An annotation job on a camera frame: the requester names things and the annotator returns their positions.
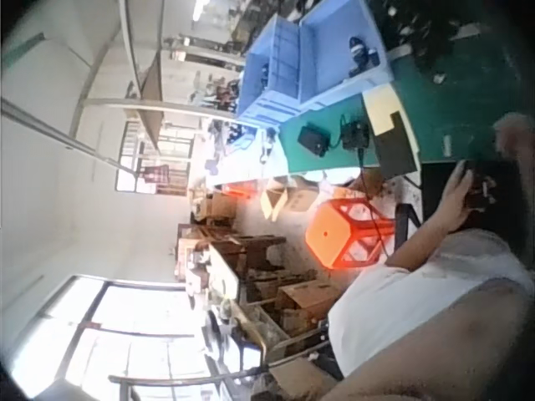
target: person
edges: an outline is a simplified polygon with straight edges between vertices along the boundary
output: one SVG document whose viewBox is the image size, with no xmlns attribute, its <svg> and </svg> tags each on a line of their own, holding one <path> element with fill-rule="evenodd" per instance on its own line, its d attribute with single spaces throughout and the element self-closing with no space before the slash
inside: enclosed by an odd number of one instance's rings
<svg viewBox="0 0 535 401">
<path fill-rule="evenodd" d="M 534 127 L 521 114 L 494 127 L 497 150 L 518 164 L 531 217 Z M 471 213 L 464 200 L 472 182 L 459 163 L 434 215 L 333 306 L 329 338 L 345 379 L 324 400 L 477 399 L 499 373 L 535 286 L 498 236 L 451 234 Z"/>
</svg>

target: blue storage bin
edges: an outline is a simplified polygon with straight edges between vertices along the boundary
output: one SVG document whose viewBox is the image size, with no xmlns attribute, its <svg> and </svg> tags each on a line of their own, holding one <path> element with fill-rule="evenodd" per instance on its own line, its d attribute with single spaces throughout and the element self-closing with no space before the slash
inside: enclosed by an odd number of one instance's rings
<svg viewBox="0 0 535 401">
<path fill-rule="evenodd" d="M 269 66 L 267 86 L 262 68 Z M 299 26 L 274 15 L 246 56 L 237 119 L 262 127 L 277 126 L 301 113 Z"/>
<path fill-rule="evenodd" d="M 374 67 L 369 62 L 367 70 L 349 79 L 355 67 L 349 50 L 353 36 L 375 48 L 380 63 Z M 365 0 L 323 0 L 299 24 L 299 41 L 298 98 L 303 111 L 322 109 L 394 78 Z"/>
</svg>

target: black cable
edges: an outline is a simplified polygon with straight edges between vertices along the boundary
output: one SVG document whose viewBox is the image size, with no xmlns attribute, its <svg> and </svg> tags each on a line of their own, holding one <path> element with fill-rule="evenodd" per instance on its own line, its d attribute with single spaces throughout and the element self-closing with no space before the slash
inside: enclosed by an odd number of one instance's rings
<svg viewBox="0 0 535 401">
<path fill-rule="evenodd" d="M 405 181 L 407 181 L 409 184 L 411 184 L 412 186 L 414 186 L 417 190 L 421 190 L 421 186 L 419 186 L 418 184 L 416 184 L 413 180 L 411 180 L 409 177 L 407 177 L 406 175 L 403 175 L 403 179 Z"/>
<path fill-rule="evenodd" d="M 364 179 L 364 148 L 358 148 L 357 155 L 359 157 L 360 180 L 362 181 L 364 194 L 366 195 L 366 200 L 368 202 L 371 202 L 371 198 L 368 192 L 368 187 L 366 186 L 366 180 Z M 371 207 L 369 207 L 369 215 L 371 216 L 371 220 L 374 222 L 374 227 L 375 227 L 375 230 L 377 231 L 377 236 L 379 237 L 379 242 L 381 244 L 381 247 L 383 248 L 383 252 L 385 253 L 386 257 L 390 257 L 390 254 L 386 251 L 386 246 L 385 246 L 385 243 L 383 242 L 383 236 L 381 235 L 379 227 L 377 226 L 377 221 L 375 221 L 374 212 L 372 211 Z"/>
<path fill-rule="evenodd" d="M 346 124 L 347 122 L 345 120 L 345 116 L 342 114 L 342 116 L 340 117 L 340 136 L 338 137 L 338 140 L 336 141 L 336 144 L 334 145 L 331 145 L 329 141 L 329 149 L 333 150 L 340 146 L 340 142 L 342 142 L 342 127 Z"/>
</svg>

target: red stool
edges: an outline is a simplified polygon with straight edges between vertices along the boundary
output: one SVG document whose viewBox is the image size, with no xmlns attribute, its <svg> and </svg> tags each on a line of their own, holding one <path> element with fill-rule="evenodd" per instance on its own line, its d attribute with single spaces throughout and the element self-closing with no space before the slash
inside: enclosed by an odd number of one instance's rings
<svg viewBox="0 0 535 401">
<path fill-rule="evenodd" d="M 256 181 L 236 182 L 234 184 L 225 184 L 222 187 L 225 195 L 234 196 L 235 198 L 251 199 L 257 194 Z"/>
<path fill-rule="evenodd" d="M 365 206 L 374 214 L 375 224 L 372 220 L 355 220 L 349 215 L 357 205 Z M 384 238 L 393 236 L 394 232 L 394 221 L 384 217 L 365 198 L 333 199 L 318 208 L 308 226 L 305 241 L 310 251 L 328 269 L 367 267 L 379 260 L 379 234 Z M 355 242 L 367 254 L 365 259 L 355 259 L 349 252 Z"/>
</svg>

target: window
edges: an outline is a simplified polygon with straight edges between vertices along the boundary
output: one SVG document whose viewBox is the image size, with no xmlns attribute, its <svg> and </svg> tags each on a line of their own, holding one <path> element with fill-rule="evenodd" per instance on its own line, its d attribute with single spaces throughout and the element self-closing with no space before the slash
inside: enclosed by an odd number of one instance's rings
<svg viewBox="0 0 535 401">
<path fill-rule="evenodd" d="M 135 178 L 126 171 L 117 170 L 115 189 L 141 194 L 186 196 L 195 131 L 164 125 L 158 139 L 159 154 L 145 138 L 140 123 L 126 123 L 119 162 L 139 175 Z"/>
<path fill-rule="evenodd" d="M 110 375 L 211 376 L 201 324 L 178 286 L 71 278 L 30 324 L 13 359 L 14 380 L 30 398 L 64 378 L 98 400 L 119 399 Z M 143 400 L 217 400 L 214 384 L 135 387 Z"/>
</svg>

